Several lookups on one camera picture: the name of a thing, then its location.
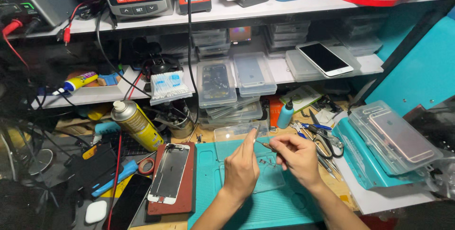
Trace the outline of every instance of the spray can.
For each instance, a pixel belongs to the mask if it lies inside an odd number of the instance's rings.
[[[132,100],[114,102],[111,117],[150,152],[156,151],[158,146],[164,143],[155,125]]]

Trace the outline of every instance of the blue bottle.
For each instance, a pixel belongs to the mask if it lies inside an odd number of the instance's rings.
[[[286,105],[281,108],[280,116],[278,117],[278,128],[285,129],[291,122],[292,115],[294,114],[294,104],[292,98]]]

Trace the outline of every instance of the human hand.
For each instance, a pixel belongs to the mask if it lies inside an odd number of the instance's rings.
[[[259,166],[254,154],[254,135],[252,129],[242,144],[224,159],[224,186],[221,192],[233,199],[234,202],[243,203],[256,186],[259,178]]]
[[[277,164],[281,164],[283,170],[289,169],[304,187],[310,190],[323,184],[313,141],[284,134],[272,138],[269,144],[278,152]]]

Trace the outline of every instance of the forearm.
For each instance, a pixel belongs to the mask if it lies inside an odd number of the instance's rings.
[[[324,182],[309,191],[319,203],[330,230],[369,229]]]
[[[241,201],[232,199],[221,189],[213,199],[212,204],[191,227],[191,230],[219,230],[241,206]]]

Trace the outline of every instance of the tape roll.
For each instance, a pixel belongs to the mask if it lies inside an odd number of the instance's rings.
[[[151,163],[151,167],[148,170],[144,170],[144,166],[147,163]],[[145,158],[140,164],[139,164],[139,173],[143,175],[151,175],[153,173],[153,169],[155,169],[155,160],[152,158]]]

